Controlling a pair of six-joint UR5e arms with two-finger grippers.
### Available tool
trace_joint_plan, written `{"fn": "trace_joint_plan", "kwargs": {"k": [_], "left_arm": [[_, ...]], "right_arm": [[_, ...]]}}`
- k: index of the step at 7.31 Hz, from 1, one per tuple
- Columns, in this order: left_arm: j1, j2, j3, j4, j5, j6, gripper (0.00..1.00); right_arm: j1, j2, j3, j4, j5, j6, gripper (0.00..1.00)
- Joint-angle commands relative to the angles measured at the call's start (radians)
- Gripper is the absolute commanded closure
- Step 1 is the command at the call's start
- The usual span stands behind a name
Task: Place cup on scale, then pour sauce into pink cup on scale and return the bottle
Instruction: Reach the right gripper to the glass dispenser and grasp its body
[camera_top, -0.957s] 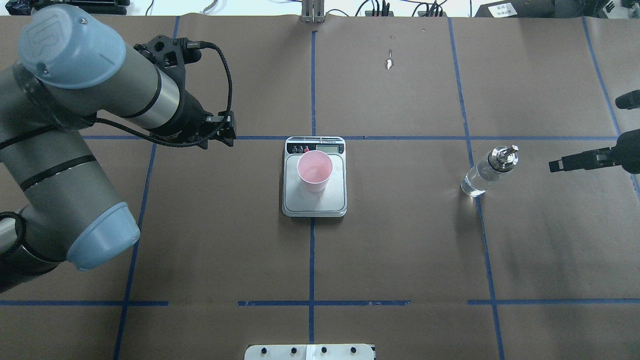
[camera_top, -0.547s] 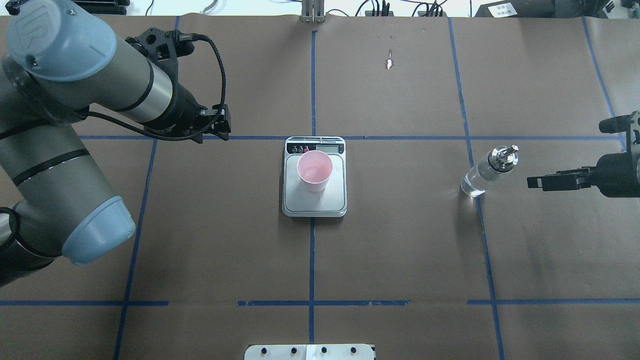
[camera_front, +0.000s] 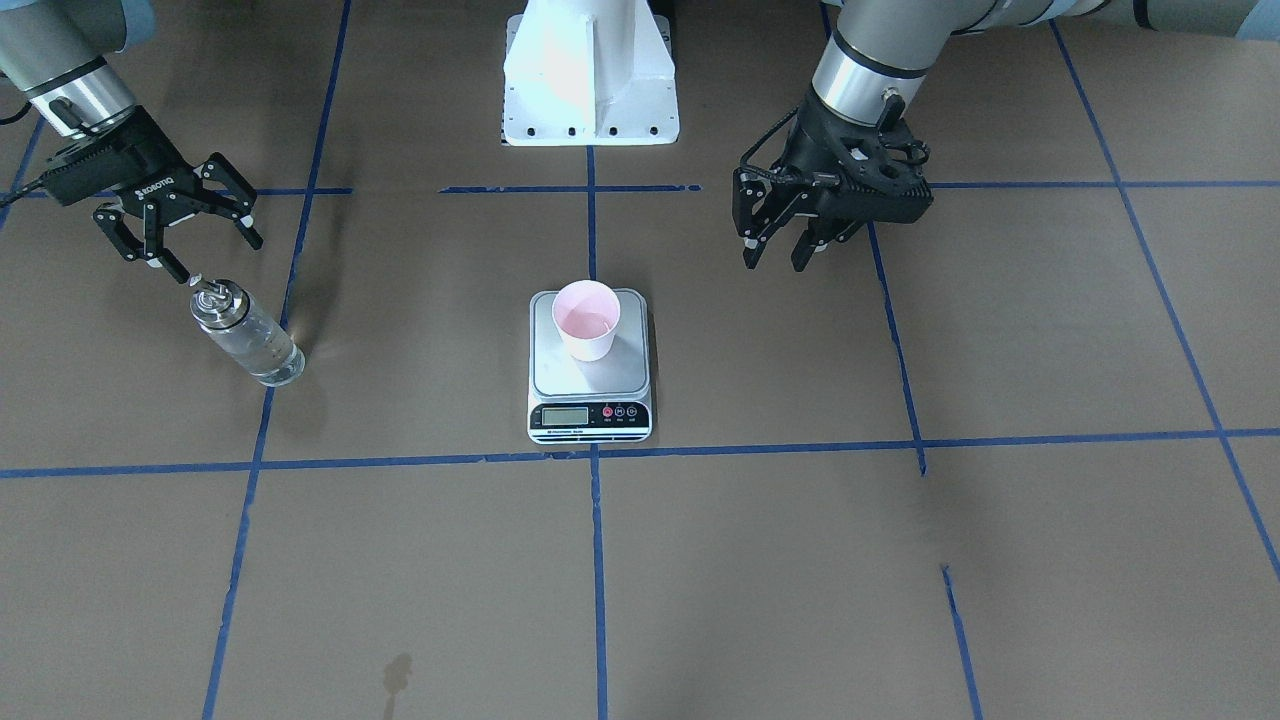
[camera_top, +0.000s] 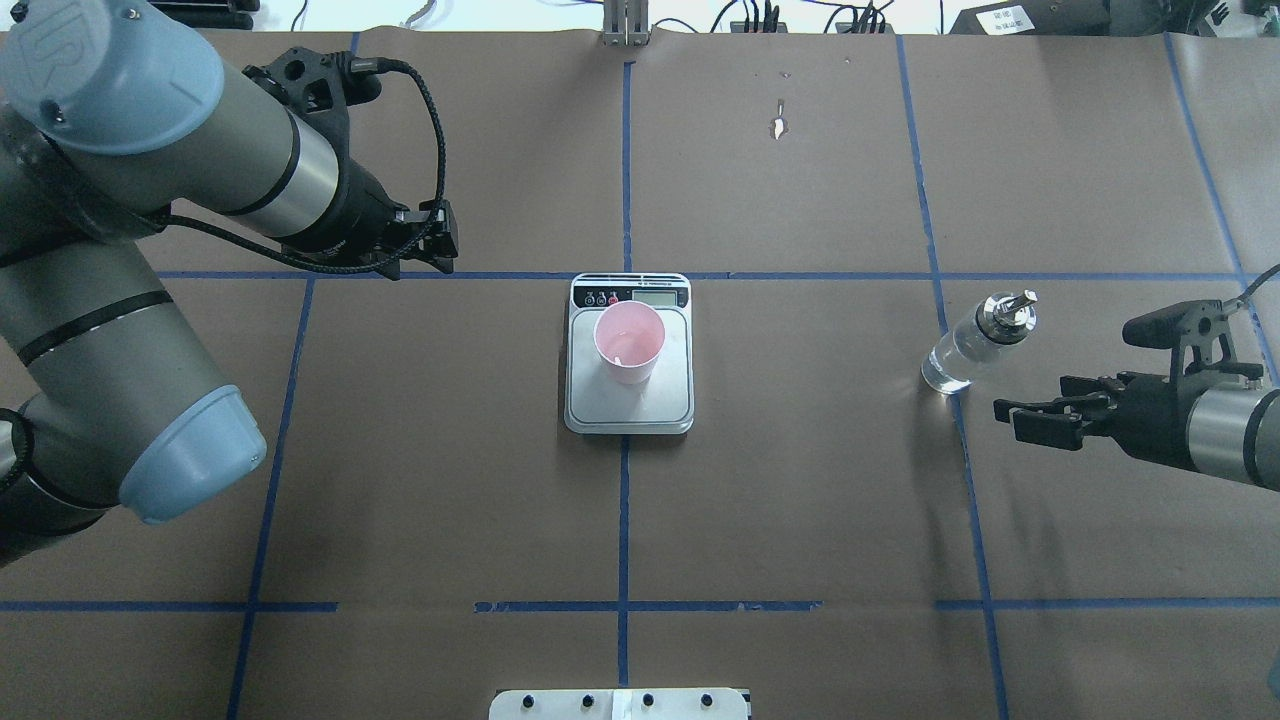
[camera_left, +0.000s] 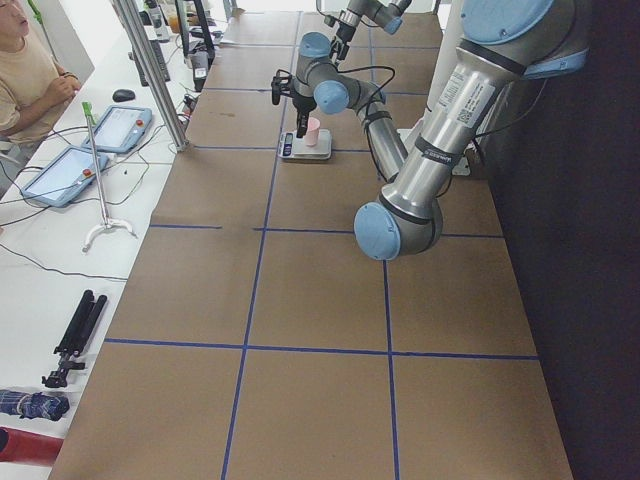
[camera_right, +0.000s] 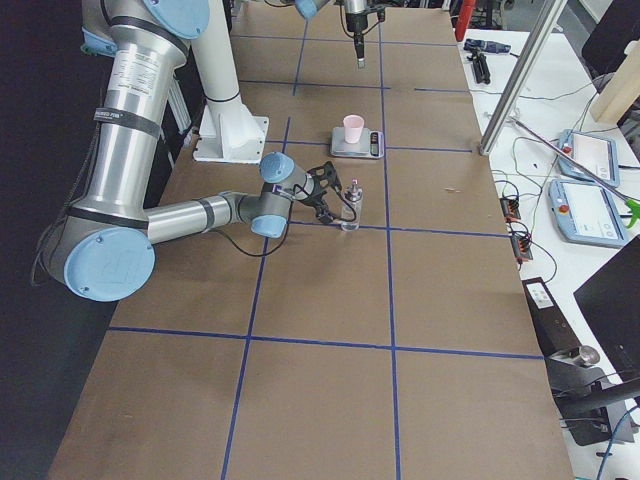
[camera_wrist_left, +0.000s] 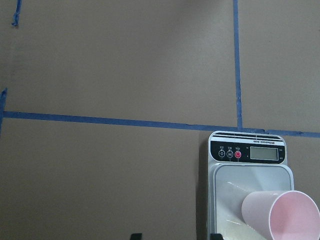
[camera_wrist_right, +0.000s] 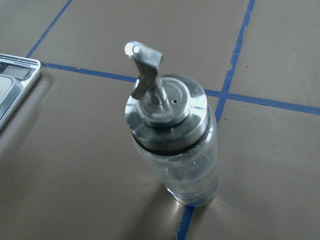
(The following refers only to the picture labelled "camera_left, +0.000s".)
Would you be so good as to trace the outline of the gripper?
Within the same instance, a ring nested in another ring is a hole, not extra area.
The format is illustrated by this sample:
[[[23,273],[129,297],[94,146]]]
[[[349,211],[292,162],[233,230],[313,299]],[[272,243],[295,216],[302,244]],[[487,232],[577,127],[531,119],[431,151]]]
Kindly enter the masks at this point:
[[[335,61],[342,61],[347,56],[349,43],[356,32],[356,14],[351,10],[342,10],[331,17],[331,25],[335,24],[337,30],[331,41],[331,57]]]

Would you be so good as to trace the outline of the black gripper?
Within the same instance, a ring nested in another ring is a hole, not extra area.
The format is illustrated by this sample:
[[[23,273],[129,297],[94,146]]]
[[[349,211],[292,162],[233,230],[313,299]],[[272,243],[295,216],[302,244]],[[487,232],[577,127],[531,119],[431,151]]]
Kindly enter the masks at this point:
[[[296,138],[303,138],[308,129],[309,114],[314,110],[314,98],[295,93],[293,105],[296,108]]]

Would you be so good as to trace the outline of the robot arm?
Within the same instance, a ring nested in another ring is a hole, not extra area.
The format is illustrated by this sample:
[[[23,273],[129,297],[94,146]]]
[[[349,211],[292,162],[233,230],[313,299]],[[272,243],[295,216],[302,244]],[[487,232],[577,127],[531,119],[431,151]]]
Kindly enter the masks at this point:
[[[438,193],[506,85],[572,73],[589,49],[588,1],[467,1],[459,13],[456,65],[438,100],[401,138],[381,89],[341,73],[338,62],[362,19],[394,33],[406,7],[403,1],[350,2],[326,18],[335,36],[306,33],[295,72],[272,81],[274,98],[293,101],[298,136],[315,109],[329,115],[349,109],[360,120],[384,186],[357,211],[354,233],[375,260],[418,254],[438,241]]]
[[[324,23],[330,27],[337,25],[329,57],[336,61],[346,58],[350,42],[363,19],[369,19],[376,27],[394,35],[402,25],[402,15],[411,3],[411,0],[400,0],[384,5],[376,0],[352,0],[338,14],[326,14]]]

